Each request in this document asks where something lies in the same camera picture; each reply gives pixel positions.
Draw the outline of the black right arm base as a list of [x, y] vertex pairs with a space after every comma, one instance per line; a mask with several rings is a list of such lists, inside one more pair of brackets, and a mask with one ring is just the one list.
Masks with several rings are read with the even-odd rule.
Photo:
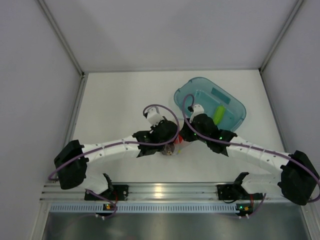
[[216, 187], [220, 201], [236, 201], [238, 199], [233, 184], [219, 184]]

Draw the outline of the brown fake chocolate food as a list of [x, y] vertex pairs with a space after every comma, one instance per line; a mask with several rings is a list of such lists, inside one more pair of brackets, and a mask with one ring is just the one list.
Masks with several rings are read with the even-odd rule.
[[174, 144], [166, 144], [161, 153], [164, 156], [172, 156], [176, 153], [176, 147]]

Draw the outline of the right aluminium corner post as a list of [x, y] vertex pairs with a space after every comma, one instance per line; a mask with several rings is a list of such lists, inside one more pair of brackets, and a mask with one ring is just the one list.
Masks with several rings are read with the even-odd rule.
[[273, 55], [275, 54], [277, 48], [280, 46], [283, 38], [287, 34], [288, 30], [292, 26], [294, 20], [296, 19], [297, 15], [299, 14], [300, 10], [305, 4], [305, 0], [296, 0], [294, 2], [293, 7], [289, 11], [288, 16], [285, 18], [284, 23], [281, 25], [279, 33], [276, 35], [271, 47], [269, 48], [266, 56], [264, 57], [260, 67], [259, 67], [259, 73], [263, 74], [264, 70], [266, 69], [267, 65], [271, 61]]

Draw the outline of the aluminium corner post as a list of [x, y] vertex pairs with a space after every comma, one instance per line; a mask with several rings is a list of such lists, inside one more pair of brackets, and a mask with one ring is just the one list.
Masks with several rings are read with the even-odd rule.
[[264, 70], [266, 69], [267, 65], [271, 61], [273, 55], [275, 54], [277, 48], [280, 46], [283, 38], [287, 34], [288, 30], [292, 26], [294, 20], [296, 19], [297, 15], [299, 14], [300, 10], [305, 4], [305, 0], [296, 0], [294, 2], [293, 7], [289, 11], [288, 16], [285, 18], [284, 23], [281, 25], [279, 33], [276, 35], [271, 47], [269, 48], [266, 56], [264, 57], [260, 67], [259, 67], [259, 73], [263, 74]]
[[63, 34], [56, 18], [54, 17], [52, 11], [50, 10], [49, 6], [47, 5], [45, 0], [35, 0], [37, 5], [39, 6], [41, 12], [43, 13], [45, 19], [47, 20], [49, 26], [53, 30], [55, 36], [57, 37], [60, 45], [62, 46], [64, 52], [66, 53], [67, 57], [71, 61], [73, 67], [75, 68], [76, 72], [83, 77], [85, 72], [83, 71], [82, 67], [79, 64], [79, 61], [76, 59], [74, 52], [70, 44], [68, 43], [65, 35]]

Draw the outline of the red fake apple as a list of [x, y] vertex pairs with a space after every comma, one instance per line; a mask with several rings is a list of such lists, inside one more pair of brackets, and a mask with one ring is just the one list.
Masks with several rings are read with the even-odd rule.
[[174, 141], [175, 144], [180, 144], [182, 142], [182, 137], [180, 135], [177, 136], [176, 140]]

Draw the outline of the teal plastic bin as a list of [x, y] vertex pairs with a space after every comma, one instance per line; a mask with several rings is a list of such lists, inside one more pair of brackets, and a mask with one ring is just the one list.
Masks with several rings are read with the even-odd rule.
[[188, 106], [192, 103], [202, 105], [204, 113], [213, 119], [218, 106], [225, 107], [222, 121], [216, 125], [219, 129], [235, 132], [246, 118], [245, 106], [227, 91], [205, 77], [194, 77], [173, 95], [173, 100], [180, 110], [190, 118]]

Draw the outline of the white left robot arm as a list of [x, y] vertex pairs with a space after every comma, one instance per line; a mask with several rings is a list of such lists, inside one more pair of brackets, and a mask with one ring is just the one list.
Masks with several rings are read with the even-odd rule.
[[178, 122], [162, 119], [150, 130], [138, 131], [116, 141], [80, 144], [79, 140], [72, 140], [54, 159], [60, 188], [70, 190], [79, 187], [107, 200], [113, 194], [112, 181], [108, 176], [111, 161], [161, 152], [174, 143], [179, 130]]

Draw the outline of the left aluminium corner post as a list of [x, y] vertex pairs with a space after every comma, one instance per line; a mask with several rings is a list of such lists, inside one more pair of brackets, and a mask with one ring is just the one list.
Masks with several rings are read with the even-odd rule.
[[68, 43], [65, 35], [63, 34], [56, 18], [54, 17], [52, 11], [50, 10], [49, 6], [47, 5], [45, 0], [35, 0], [37, 5], [39, 6], [41, 12], [43, 13], [45, 19], [47, 20], [49, 26], [53, 30], [55, 36], [57, 37], [60, 45], [62, 46], [64, 52], [66, 53], [67, 57], [71, 61], [73, 67], [75, 68], [76, 72], [83, 77], [85, 72], [83, 71], [82, 67], [79, 64], [79, 61], [76, 59], [74, 52], [70, 44]]

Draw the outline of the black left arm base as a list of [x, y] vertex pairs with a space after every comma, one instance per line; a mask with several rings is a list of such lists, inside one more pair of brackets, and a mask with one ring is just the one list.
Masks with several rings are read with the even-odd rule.
[[129, 186], [126, 184], [116, 184], [108, 199], [111, 201], [126, 201], [129, 195]]

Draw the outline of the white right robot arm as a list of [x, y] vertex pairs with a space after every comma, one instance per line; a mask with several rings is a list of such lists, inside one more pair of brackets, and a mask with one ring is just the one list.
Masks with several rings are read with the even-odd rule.
[[320, 185], [320, 176], [302, 151], [286, 153], [263, 148], [232, 131], [218, 129], [204, 113], [192, 119], [185, 118], [180, 135], [186, 142], [201, 141], [216, 154], [245, 161], [266, 171], [265, 174], [239, 174], [233, 192], [240, 199], [250, 194], [274, 194], [300, 206], [320, 199], [312, 198], [315, 188]]

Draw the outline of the green fake cucumber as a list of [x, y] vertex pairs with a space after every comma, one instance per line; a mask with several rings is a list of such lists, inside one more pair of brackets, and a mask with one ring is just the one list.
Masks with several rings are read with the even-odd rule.
[[213, 122], [215, 125], [218, 125], [223, 120], [225, 111], [226, 108], [223, 105], [220, 105], [215, 109], [215, 112], [213, 114]]

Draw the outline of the aluminium rail front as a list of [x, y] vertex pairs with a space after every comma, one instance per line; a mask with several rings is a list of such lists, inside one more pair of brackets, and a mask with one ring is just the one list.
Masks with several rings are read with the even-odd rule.
[[[220, 182], [115, 182], [114, 186], [127, 185], [129, 201], [217, 201]], [[57, 182], [46, 183], [42, 189], [42, 201], [83, 201], [85, 190], [75, 187], [62, 190]]]

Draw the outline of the clear zip top bag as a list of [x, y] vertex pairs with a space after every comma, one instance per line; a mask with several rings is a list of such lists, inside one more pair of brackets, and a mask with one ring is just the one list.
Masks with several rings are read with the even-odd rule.
[[174, 155], [177, 155], [179, 153], [181, 153], [182, 149], [186, 148], [187, 146], [189, 146], [191, 143], [190, 142], [187, 142], [185, 141], [183, 138], [182, 138], [182, 142], [180, 144], [175, 144], [175, 141], [174, 142], [171, 142], [171, 143], [168, 143], [168, 144], [174, 144], [175, 145], [175, 154]]

